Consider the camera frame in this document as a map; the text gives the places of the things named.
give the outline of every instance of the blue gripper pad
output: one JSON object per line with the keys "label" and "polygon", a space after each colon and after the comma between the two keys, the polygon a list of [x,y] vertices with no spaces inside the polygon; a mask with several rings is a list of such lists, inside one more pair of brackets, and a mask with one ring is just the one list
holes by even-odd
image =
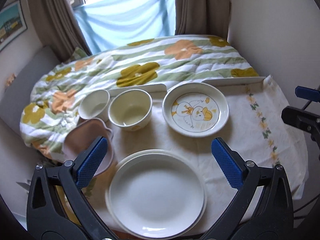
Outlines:
{"label": "blue gripper pad", "polygon": [[108,141],[102,137],[76,171],[76,185],[79,189],[89,185],[107,151]]}
{"label": "blue gripper pad", "polygon": [[212,155],[219,164],[224,176],[227,178],[232,188],[236,188],[237,190],[239,190],[243,185],[243,171],[237,165],[228,150],[217,138],[214,139],[211,143]]}
{"label": "blue gripper pad", "polygon": [[313,102],[320,102],[320,91],[317,89],[297,86],[294,93],[298,98],[303,98]]}

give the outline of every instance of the pink bowl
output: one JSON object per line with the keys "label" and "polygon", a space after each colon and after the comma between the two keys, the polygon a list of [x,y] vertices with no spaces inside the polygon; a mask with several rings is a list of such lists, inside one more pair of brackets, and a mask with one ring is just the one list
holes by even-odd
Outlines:
{"label": "pink bowl", "polygon": [[73,129],[66,136],[62,145],[62,151],[66,155],[66,160],[74,161],[80,152],[88,149],[97,136],[103,136],[108,140],[108,152],[94,174],[94,177],[107,170],[113,162],[114,152],[111,142],[113,137],[112,130],[107,128],[101,119],[93,118],[81,123]]}

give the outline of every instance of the picture frame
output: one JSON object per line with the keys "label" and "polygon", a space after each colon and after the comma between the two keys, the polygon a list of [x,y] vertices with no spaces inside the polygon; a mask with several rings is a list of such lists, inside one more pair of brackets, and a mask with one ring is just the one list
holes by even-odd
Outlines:
{"label": "picture frame", "polygon": [[15,0],[0,11],[0,52],[25,30],[21,1]]}

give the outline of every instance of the floral comforter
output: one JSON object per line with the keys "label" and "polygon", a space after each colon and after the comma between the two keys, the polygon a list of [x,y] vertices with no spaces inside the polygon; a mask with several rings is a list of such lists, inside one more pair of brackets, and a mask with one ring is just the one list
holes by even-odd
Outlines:
{"label": "floral comforter", "polygon": [[97,89],[258,76],[222,38],[178,35],[127,44],[57,65],[34,86],[20,121],[21,136],[46,157],[65,161],[62,144],[76,127],[81,100]]}

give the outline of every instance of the duck illustration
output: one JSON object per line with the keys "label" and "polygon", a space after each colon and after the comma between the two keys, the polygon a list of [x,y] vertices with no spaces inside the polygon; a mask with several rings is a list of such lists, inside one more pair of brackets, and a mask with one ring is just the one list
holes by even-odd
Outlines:
{"label": "duck illustration", "polygon": [[177,105],[177,109],[174,112],[171,112],[171,115],[174,116],[177,114],[178,116],[183,117],[183,120],[186,124],[190,125],[193,128],[192,120],[194,121],[210,121],[212,119],[212,112],[208,110],[207,107],[199,106],[200,103],[206,102],[209,100],[207,98],[205,101],[203,100],[194,100],[191,102],[181,102],[180,104],[175,101],[173,103],[174,106]]}

